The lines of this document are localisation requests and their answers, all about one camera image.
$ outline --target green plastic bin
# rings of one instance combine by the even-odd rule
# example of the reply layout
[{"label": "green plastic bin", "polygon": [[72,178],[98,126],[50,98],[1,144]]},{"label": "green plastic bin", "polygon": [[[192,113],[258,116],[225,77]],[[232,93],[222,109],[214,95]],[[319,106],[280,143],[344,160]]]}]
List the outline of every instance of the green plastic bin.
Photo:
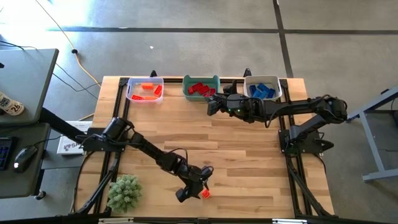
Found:
[{"label": "green plastic bin", "polygon": [[182,80],[182,92],[185,95],[185,98],[189,101],[204,101],[205,97],[199,94],[197,91],[192,95],[189,95],[188,89],[194,84],[201,82],[204,85],[208,85],[209,88],[215,88],[216,93],[218,93],[221,89],[220,86],[220,78],[218,75],[213,77],[191,77],[189,75],[185,75]]}]

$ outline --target wooden tabletop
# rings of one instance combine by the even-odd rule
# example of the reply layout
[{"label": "wooden tabletop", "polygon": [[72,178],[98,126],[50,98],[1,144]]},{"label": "wooden tabletop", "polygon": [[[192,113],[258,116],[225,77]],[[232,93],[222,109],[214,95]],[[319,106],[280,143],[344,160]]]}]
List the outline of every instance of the wooden tabletop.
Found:
[{"label": "wooden tabletop", "polygon": [[[93,120],[93,127],[104,128],[112,118],[120,77],[104,77]],[[307,98],[304,80],[288,79],[292,100]],[[225,113],[206,114],[207,103],[187,101],[181,83],[165,83],[164,100],[159,105],[131,103],[128,120],[157,147],[169,151],[188,150],[190,164],[215,168],[209,179],[211,197],[190,198],[180,203],[175,191],[184,187],[175,176],[162,171],[153,159],[132,147],[122,154],[118,175],[139,178],[143,197],[129,217],[212,217],[212,218],[292,218],[292,198],[284,155],[280,153],[275,119],[269,129],[263,123],[247,124]],[[243,92],[238,84],[238,92]],[[122,98],[120,116],[125,97]],[[302,124],[310,114],[295,116]],[[103,152],[94,153],[86,162],[78,185],[76,209],[93,193],[100,179]],[[322,163],[304,154],[303,164],[308,188],[325,210],[333,213]],[[302,194],[298,192],[303,210]],[[106,206],[104,191],[101,211]]]}]

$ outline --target blue block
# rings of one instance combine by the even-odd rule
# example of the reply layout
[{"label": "blue block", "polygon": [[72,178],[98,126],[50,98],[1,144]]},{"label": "blue block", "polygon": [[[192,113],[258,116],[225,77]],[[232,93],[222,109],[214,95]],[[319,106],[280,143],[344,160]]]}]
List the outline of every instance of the blue block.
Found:
[{"label": "blue block", "polygon": [[253,97],[259,97],[261,95],[261,91],[260,90],[256,90],[253,94]]},{"label": "blue block", "polygon": [[275,90],[274,89],[269,89],[268,94],[267,94],[267,98],[273,98],[275,94]]},{"label": "blue block", "polygon": [[253,96],[254,95],[254,92],[257,90],[257,88],[256,88],[256,86],[255,85],[250,85],[250,93],[251,93],[251,95]]},{"label": "blue block", "polygon": [[266,86],[265,86],[264,84],[262,84],[262,83],[260,83],[260,84],[257,86],[257,88],[258,88],[259,90],[261,90],[261,91],[266,91],[266,92],[269,91],[269,88],[266,87]]},{"label": "blue block", "polygon": [[266,96],[267,96],[267,92],[266,92],[266,91],[263,91],[263,92],[261,92],[259,98],[260,98],[260,99],[264,99]]}]

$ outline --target gray floor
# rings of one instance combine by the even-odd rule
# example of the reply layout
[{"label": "gray floor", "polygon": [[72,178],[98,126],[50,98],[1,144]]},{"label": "gray floor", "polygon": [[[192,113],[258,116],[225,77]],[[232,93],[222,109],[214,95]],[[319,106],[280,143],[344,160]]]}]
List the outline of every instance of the gray floor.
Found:
[{"label": "gray floor", "polygon": [[[277,28],[271,0],[40,2],[63,26]],[[279,4],[286,29],[398,29],[397,1],[279,0]],[[58,64],[83,86],[93,83],[76,64],[62,33],[43,31],[54,24],[34,1],[24,7],[5,1],[3,6],[2,39],[38,48],[56,47],[60,50]],[[83,56],[84,66],[98,80],[105,75],[148,75],[153,69],[162,76],[240,77],[246,67],[254,75],[286,77],[278,34],[67,34]],[[352,111],[398,84],[396,35],[289,34],[286,40],[294,77],[305,79],[310,96],[338,96]],[[55,73],[78,88],[59,69]],[[99,88],[90,91],[97,95]],[[56,78],[49,93],[45,106],[63,119],[75,120],[94,112],[96,100],[92,96],[84,91],[75,93]],[[371,184],[362,181],[361,176],[375,172],[376,165],[361,124],[355,121],[323,130],[325,139],[335,143],[324,160],[336,214],[398,223],[398,178]],[[397,164],[390,161],[389,166]],[[76,175],[77,169],[46,172],[42,188],[49,196],[39,202],[33,198],[0,200],[0,220],[66,214]]]}]

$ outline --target plastic bin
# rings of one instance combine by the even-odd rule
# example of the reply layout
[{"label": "plastic bin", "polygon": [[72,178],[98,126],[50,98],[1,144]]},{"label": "plastic bin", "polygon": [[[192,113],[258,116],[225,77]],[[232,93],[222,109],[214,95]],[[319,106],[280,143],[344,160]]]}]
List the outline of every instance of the plastic bin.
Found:
[{"label": "plastic bin", "polygon": [[273,98],[264,98],[263,100],[275,101],[282,96],[282,89],[280,87],[279,78],[275,75],[259,75],[259,76],[248,76],[244,78],[243,92],[245,96],[252,97],[250,92],[250,85],[264,84],[268,88],[273,88],[275,94]]},{"label": "plastic bin", "polygon": [[197,91],[192,95],[189,95],[188,89],[192,85],[201,82],[204,85],[208,85],[209,88],[215,88],[216,93],[221,89],[220,78],[215,75],[213,77],[191,77],[189,75],[185,75],[182,80],[182,92],[185,95],[185,98],[189,101],[204,101],[205,97],[199,94]]},{"label": "plastic bin", "polygon": [[[141,83],[153,83],[153,90],[144,90],[141,87]],[[162,85],[162,94],[156,100],[133,100],[131,97],[133,95],[139,96],[155,96],[154,92],[158,85]],[[127,83],[126,98],[134,103],[161,103],[163,101],[164,92],[164,81],[160,77],[148,77],[148,78],[130,78]]]}]

